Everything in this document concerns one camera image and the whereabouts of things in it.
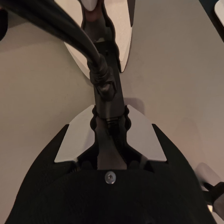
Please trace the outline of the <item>white rounded plastic plate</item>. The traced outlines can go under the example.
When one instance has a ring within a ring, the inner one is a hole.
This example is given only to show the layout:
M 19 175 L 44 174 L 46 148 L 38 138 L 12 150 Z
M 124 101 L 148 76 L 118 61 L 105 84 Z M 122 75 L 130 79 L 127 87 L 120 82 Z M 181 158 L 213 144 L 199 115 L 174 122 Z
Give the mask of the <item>white rounded plastic plate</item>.
M 221 26 L 224 28 L 224 0 L 218 0 L 215 3 L 214 12 Z

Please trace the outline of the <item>black power strip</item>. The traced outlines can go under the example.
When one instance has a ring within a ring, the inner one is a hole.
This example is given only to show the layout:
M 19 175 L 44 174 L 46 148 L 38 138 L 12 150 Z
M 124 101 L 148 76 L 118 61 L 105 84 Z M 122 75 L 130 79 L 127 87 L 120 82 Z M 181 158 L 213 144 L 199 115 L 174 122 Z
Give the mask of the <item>black power strip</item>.
M 99 118 L 112 120 L 125 113 L 117 50 L 112 41 L 99 42 L 95 46 L 108 65 L 108 77 L 94 85 L 96 111 Z

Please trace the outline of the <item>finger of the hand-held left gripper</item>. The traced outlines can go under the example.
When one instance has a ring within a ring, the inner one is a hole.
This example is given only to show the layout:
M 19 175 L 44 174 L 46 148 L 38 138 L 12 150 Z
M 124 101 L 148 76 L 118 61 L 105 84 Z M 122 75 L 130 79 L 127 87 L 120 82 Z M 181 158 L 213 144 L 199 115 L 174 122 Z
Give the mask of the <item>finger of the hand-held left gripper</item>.
M 55 2 L 80 26 L 83 30 L 85 25 L 83 5 L 79 0 L 55 0 Z M 81 69 L 83 74 L 90 79 L 90 70 L 87 65 L 87 59 L 77 49 L 64 42 L 71 56 Z
M 127 0 L 105 0 L 106 18 L 112 27 L 120 72 L 124 72 L 130 51 L 132 27 Z

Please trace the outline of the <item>black power plug with cable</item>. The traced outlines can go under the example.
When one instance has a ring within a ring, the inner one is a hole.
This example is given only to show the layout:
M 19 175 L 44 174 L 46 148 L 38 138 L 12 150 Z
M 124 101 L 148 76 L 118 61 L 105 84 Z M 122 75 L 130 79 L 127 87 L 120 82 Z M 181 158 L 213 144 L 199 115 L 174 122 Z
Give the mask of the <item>black power plug with cable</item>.
M 1 0 L 0 6 L 28 20 L 79 51 L 86 59 L 90 81 L 101 98 L 112 101 L 117 92 L 113 70 L 82 28 L 53 0 Z

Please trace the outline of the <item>grey table divider strip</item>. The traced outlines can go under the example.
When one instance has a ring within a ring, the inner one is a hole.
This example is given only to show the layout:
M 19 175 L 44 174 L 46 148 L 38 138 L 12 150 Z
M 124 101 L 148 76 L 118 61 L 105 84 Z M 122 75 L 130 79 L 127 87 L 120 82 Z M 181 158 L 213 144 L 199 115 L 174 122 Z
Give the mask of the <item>grey table divider strip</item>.
M 213 26 L 215 27 L 216 31 L 218 32 L 220 38 L 224 42 L 224 27 L 218 19 L 214 10 L 215 4 L 218 2 L 218 0 L 199 0 L 199 2 L 205 10 L 210 21 L 212 22 Z

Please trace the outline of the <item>black rounded object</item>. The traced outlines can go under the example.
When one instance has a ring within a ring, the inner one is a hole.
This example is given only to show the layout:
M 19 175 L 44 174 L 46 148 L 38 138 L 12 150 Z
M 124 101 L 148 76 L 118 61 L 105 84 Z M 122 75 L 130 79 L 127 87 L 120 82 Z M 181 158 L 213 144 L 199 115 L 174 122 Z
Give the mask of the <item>black rounded object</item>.
M 4 9 L 0 9 L 0 41 L 5 37 L 8 30 L 8 13 Z

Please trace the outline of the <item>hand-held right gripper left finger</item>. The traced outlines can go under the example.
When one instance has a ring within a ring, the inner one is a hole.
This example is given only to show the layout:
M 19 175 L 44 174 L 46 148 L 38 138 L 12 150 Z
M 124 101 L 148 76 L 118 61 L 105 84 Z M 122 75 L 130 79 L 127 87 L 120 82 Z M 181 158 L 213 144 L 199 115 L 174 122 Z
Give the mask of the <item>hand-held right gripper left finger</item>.
M 80 161 L 80 156 L 95 143 L 96 127 L 95 105 L 91 105 L 69 123 L 54 162 Z

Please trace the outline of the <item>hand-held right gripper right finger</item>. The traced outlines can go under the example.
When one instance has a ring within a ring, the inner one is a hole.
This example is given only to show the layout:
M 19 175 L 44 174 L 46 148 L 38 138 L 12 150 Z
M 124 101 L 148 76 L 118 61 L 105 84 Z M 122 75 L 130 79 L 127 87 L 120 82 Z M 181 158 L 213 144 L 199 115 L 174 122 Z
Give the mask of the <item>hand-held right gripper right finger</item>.
M 151 161 L 166 162 L 167 158 L 157 138 L 150 120 L 127 105 L 127 143 L 145 158 Z

